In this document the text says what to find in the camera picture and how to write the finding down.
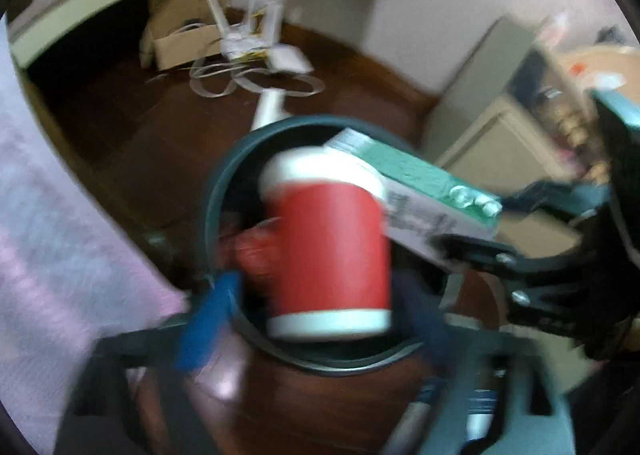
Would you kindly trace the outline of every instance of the trash can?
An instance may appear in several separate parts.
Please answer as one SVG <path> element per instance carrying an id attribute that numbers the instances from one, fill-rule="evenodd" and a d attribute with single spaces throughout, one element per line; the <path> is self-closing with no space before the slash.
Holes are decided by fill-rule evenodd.
<path id="1" fill-rule="evenodd" d="M 259 128 L 238 141 L 212 173 L 207 183 L 200 215 L 197 251 L 205 273 L 218 265 L 221 217 L 226 212 L 240 216 L 241 227 L 250 228 L 265 218 L 258 195 L 258 175 L 274 154 L 299 146 L 323 145 L 345 128 L 411 152 L 410 145 L 383 128 L 339 116 L 293 117 Z M 397 244 L 392 245 L 392 267 L 416 269 L 431 292 L 441 293 L 446 273 Z M 351 375 L 398 361 L 419 348 L 416 339 L 394 327 L 388 334 L 361 340 L 325 343 L 288 343 L 266 335 L 268 302 L 246 295 L 236 302 L 234 327 L 254 347 L 286 363 L 324 375 Z"/>

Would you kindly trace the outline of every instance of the red paper cup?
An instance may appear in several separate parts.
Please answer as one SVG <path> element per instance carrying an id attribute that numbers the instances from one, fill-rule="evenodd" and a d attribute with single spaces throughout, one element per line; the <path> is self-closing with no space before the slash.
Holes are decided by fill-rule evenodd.
<path id="1" fill-rule="evenodd" d="M 280 218 L 269 335 L 326 341 L 388 331 L 390 261 L 380 174 L 346 152 L 296 148 L 267 164 L 260 195 Z"/>

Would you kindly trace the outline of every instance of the white cup lid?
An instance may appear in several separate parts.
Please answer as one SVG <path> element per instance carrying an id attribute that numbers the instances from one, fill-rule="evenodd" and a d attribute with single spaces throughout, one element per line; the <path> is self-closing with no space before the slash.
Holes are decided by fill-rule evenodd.
<path id="1" fill-rule="evenodd" d="M 280 152 L 260 174 L 260 197 L 266 200 L 285 184 L 314 181 L 353 184 L 384 203 L 383 177 L 369 163 L 347 152 L 324 146 L 303 146 Z"/>

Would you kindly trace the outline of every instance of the cardboard box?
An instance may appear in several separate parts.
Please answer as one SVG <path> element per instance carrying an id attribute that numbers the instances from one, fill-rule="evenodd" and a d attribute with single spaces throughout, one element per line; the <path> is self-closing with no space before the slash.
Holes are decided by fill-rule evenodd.
<path id="1" fill-rule="evenodd" d="M 351 128 L 326 146 L 366 161 L 383 175 L 386 234 L 422 258 L 444 268 L 452 267 L 431 247 L 430 239 L 435 235 L 494 238 L 502 210 L 495 195 Z"/>
<path id="2" fill-rule="evenodd" d="M 222 8 L 229 0 L 218 0 Z M 220 53 L 220 32 L 207 0 L 149 0 L 149 22 L 140 43 L 140 64 L 156 58 L 159 70 L 170 69 L 204 56 Z M 188 24 L 203 27 L 180 32 Z"/>
<path id="3" fill-rule="evenodd" d="M 624 84 L 616 90 L 633 103 L 640 104 L 640 49 L 623 45 L 598 44 L 559 54 L 558 60 L 567 71 L 576 66 L 583 70 L 583 73 L 577 77 L 577 81 L 587 80 L 583 85 L 586 90 L 580 94 L 581 101 L 591 112 L 595 113 L 595 108 L 587 92 L 589 88 L 597 88 L 598 81 L 593 78 L 595 75 L 606 76 L 610 73 L 621 75 Z"/>

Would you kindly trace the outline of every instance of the blue tape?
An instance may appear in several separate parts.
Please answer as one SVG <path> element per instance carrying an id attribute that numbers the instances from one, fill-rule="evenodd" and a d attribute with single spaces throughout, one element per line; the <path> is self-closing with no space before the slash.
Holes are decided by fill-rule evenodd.
<path id="1" fill-rule="evenodd" d="M 220 275 L 200 308 L 193 314 L 178 342 L 174 368 L 191 372 L 202 368 L 210 358 L 220 330 L 228 321 L 232 298 L 240 288 L 240 273 Z"/>

